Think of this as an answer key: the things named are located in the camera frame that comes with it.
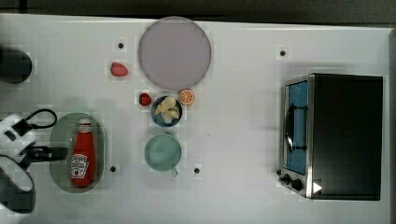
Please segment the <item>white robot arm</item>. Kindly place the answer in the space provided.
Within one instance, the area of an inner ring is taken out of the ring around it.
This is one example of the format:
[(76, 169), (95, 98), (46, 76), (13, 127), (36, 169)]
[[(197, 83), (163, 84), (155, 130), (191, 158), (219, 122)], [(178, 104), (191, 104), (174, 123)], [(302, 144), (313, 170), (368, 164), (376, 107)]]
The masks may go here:
[(29, 214), (35, 209), (35, 183), (28, 173), (29, 166), (62, 161), (68, 154), (66, 147), (38, 146), (37, 128), (18, 114), (1, 120), (1, 205), (17, 214)]

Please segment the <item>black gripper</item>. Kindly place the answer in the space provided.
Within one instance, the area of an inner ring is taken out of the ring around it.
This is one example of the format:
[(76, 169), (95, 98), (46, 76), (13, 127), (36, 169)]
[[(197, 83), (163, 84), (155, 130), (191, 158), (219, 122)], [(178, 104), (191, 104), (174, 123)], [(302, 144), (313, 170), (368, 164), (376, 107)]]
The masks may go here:
[(21, 168), (28, 168), (33, 162), (62, 161), (68, 155), (67, 147), (28, 147), (22, 152)]

